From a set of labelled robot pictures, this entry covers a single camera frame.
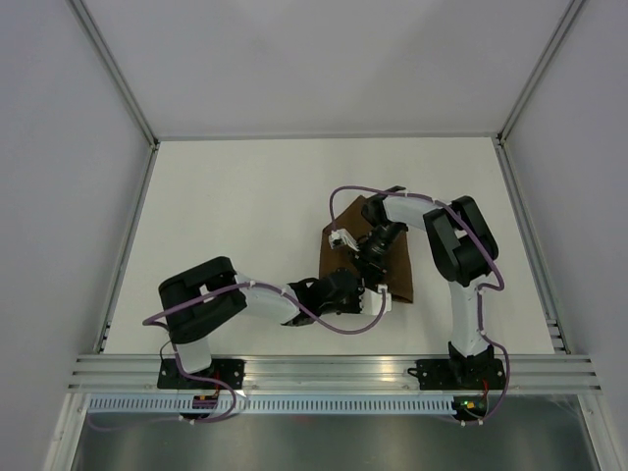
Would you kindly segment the brown cloth napkin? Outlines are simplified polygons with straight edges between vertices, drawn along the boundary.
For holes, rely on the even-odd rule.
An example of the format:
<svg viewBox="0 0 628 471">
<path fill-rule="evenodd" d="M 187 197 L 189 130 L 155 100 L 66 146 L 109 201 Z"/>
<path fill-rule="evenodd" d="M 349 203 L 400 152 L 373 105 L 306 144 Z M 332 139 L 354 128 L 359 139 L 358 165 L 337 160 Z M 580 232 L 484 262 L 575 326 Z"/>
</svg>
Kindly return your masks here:
<svg viewBox="0 0 628 471">
<path fill-rule="evenodd" d="M 347 229 L 356 241 L 364 238 L 373 229 L 373 226 L 361 215 L 365 202 L 366 197 L 357 196 L 336 217 L 338 228 Z M 358 276 L 358 270 L 351 263 L 350 249 L 345 247 L 331 248 L 329 243 L 331 230 L 332 227 L 328 224 L 321 231 L 319 277 L 327 276 L 338 268 L 345 268 L 354 276 Z M 412 304 L 414 302 L 414 289 L 407 232 L 402 232 L 397 237 L 384 261 L 387 269 L 384 283 L 389 287 L 392 299 L 397 302 Z"/>
</svg>

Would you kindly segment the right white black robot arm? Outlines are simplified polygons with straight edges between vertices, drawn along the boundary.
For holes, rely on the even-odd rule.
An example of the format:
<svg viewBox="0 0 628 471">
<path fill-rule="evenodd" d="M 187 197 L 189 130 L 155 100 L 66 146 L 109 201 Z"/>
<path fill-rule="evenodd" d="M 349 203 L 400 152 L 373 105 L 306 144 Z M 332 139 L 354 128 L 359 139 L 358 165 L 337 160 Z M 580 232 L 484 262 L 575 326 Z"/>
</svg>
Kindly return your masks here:
<svg viewBox="0 0 628 471">
<path fill-rule="evenodd" d="M 418 359 L 408 374 L 422 391 L 505 389 L 507 365 L 487 339 L 482 304 L 482 289 L 497 273 L 498 247 L 477 203 L 470 196 L 431 202 L 401 191 L 396 186 L 366 200 L 361 216 L 372 229 L 358 240 L 352 263 L 365 286 L 374 289 L 392 271 L 386 258 L 401 233 L 409 228 L 426 233 L 434 264 L 448 283 L 452 333 L 448 358 Z"/>
</svg>

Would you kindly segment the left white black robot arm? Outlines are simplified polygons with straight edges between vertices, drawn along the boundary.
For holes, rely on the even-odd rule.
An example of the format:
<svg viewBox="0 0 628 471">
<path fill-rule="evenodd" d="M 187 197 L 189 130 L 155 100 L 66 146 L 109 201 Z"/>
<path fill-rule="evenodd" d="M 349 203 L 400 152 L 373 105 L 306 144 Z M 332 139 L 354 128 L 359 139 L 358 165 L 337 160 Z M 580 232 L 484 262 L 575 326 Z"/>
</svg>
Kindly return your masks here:
<svg viewBox="0 0 628 471">
<path fill-rule="evenodd" d="M 210 335 L 235 316 L 304 327 L 328 314 L 361 313 L 364 291 L 345 268 L 321 279 L 261 288 L 225 256 L 174 275 L 158 287 L 169 338 L 182 364 L 180 376 L 195 389 L 205 388 L 214 377 Z"/>
</svg>

